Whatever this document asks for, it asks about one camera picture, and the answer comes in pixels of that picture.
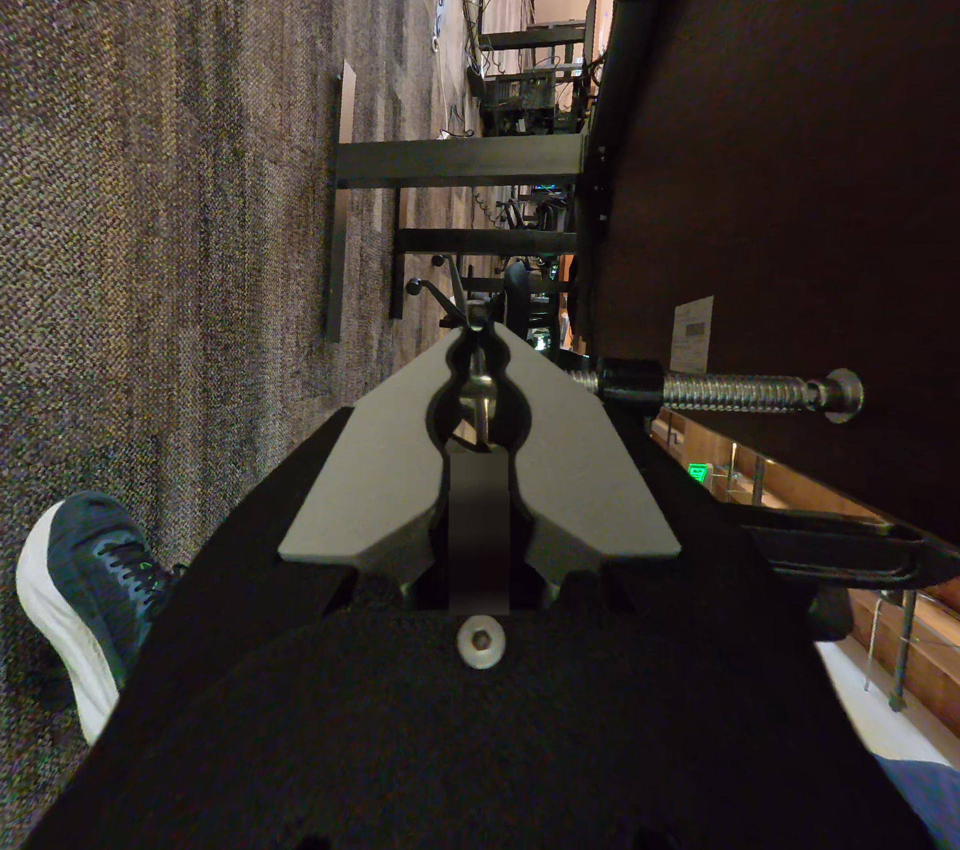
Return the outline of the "white paper label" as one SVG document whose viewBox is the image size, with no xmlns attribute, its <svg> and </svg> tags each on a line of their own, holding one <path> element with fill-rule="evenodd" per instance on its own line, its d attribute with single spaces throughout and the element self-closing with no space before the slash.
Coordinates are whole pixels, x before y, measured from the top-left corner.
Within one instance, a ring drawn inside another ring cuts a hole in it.
<svg viewBox="0 0 960 850">
<path fill-rule="evenodd" d="M 712 295 L 676 306 L 668 367 L 671 372 L 708 373 L 713 314 Z"/>
</svg>

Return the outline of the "black desktop computer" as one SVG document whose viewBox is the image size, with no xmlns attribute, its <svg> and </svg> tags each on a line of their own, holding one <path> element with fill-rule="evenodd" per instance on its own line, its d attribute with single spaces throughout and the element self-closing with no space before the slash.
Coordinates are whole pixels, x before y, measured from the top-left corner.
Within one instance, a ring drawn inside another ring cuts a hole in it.
<svg viewBox="0 0 960 850">
<path fill-rule="evenodd" d="M 553 135 L 558 112 L 553 69 L 500 74 L 484 81 L 479 116 L 485 138 Z"/>
</svg>

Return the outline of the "black C-clamp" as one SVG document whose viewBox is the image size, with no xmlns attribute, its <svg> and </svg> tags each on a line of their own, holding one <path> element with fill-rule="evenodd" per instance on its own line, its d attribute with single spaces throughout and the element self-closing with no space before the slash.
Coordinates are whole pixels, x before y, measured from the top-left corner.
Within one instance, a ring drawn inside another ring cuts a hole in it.
<svg viewBox="0 0 960 850">
<path fill-rule="evenodd" d="M 569 375 L 608 404 L 652 416 L 660 410 L 819 413 L 846 424 L 863 411 L 860 377 L 840 368 L 826 377 L 690 375 L 656 361 L 600 360 Z M 958 577 L 958 551 L 898 523 L 739 507 L 738 523 L 785 580 L 863 590 L 924 590 Z"/>
</svg>

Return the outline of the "person's dark blue top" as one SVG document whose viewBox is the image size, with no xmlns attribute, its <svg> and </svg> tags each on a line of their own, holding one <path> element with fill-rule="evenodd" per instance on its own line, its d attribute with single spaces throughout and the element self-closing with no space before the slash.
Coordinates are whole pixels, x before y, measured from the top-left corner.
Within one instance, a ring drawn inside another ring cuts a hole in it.
<svg viewBox="0 0 960 850">
<path fill-rule="evenodd" d="M 935 761 L 875 760 L 918 816 L 937 848 L 959 848 L 959 771 Z"/>
</svg>

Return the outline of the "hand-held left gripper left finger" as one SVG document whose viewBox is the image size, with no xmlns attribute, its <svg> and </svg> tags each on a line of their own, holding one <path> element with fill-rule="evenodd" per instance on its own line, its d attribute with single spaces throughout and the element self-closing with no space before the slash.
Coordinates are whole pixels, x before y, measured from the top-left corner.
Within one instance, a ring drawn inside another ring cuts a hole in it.
<svg viewBox="0 0 960 850">
<path fill-rule="evenodd" d="M 278 546 L 282 561 L 388 578 L 409 599 L 435 562 L 445 459 L 430 412 L 454 382 L 463 335 L 450 330 L 356 402 Z"/>
</svg>

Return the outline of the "grey desk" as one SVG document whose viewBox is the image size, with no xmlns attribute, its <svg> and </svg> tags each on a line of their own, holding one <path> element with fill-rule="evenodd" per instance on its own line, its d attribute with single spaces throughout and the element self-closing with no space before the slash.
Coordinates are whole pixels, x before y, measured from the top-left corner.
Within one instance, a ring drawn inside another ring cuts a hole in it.
<svg viewBox="0 0 960 850">
<path fill-rule="evenodd" d="M 617 10 L 590 351 L 667 366 L 676 310 L 710 297 L 710 372 L 846 367 L 850 423 L 713 423 L 958 542 L 958 0 Z"/>
</svg>

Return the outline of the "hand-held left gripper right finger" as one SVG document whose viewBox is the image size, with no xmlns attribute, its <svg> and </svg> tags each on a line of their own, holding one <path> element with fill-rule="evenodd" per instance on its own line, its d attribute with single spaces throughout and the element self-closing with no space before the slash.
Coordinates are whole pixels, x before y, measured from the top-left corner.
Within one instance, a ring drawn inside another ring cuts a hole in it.
<svg viewBox="0 0 960 850">
<path fill-rule="evenodd" d="M 503 325 L 484 328 L 484 594 L 682 551 L 602 401 Z"/>
</svg>

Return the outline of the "person's dark sneaker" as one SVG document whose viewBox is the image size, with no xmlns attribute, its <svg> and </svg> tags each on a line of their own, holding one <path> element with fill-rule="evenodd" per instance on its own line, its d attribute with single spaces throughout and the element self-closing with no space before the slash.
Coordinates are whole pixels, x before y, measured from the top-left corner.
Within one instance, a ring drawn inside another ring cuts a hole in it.
<svg viewBox="0 0 960 850">
<path fill-rule="evenodd" d="M 99 492 L 58 501 L 28 533 L 18 601 L 65 668 L 89 747 L 185 572 L 184 564 L 164 567 L 127 509 Z"/>
</svg>

